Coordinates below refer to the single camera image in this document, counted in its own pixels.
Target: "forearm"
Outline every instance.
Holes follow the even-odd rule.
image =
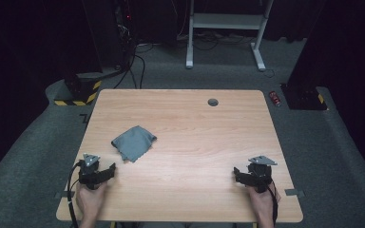
[[[79,228],[94,228],[96,225],[95,217],[85,217],[83,216]]]
[[[270,224],[269,222],[261,222],[259,221],[258,223],[259,227],[258,228],[274,228],[274,223]]]

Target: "gray cloth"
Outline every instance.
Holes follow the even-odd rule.
[[[118,149],[123,160],[135,162],[147,152],[156,136],[140,126],[134,126],[115,138],[111,144]]]

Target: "red object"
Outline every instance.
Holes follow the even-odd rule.
[[[269,97],[271,98],[272,103],[275,106],[280,106],[280,98],[278,97],[278,94],[275,91],[269,92]]]

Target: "metal bracket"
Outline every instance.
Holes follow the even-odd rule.
[[[258,156],[252,159],[249,159],[248,161],[252,162],[252,163],[257,163],[257,164],[269,164],[269,165],[277,165],[276,162],[266,158],[265,156]]]
[[[90,167],[92,164],[94,164],[96,161],[100,159],[100,156],[89,155],[85,153],[83,154],[83,158],[85,159],[86,166]]]
[[[286,196],[298,196],[298,198],[305,197],[304,192],[302,190],[285,189],[284,192],[286,193]]]

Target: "hand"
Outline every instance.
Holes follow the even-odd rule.
[[[79,182],[76,185],[76,203],[83,212],[80,228],[94,227],[105,198],[107,182],[103,182],[96,190],[90,190]]]
[[[273,228],[274,221],[272,216],[274,211],[274,203],[272,202],[271,193],[268,190],[263,193],[258,193],[254,187],[246,187],[248,194],[250,195],[251,205],[253,206],[253,210],[257,217],[260,228]],[[278,190],[276,190],[275,184],[269,184],[269,188],[277,198],[277,202],[279,202],[280,194]]]

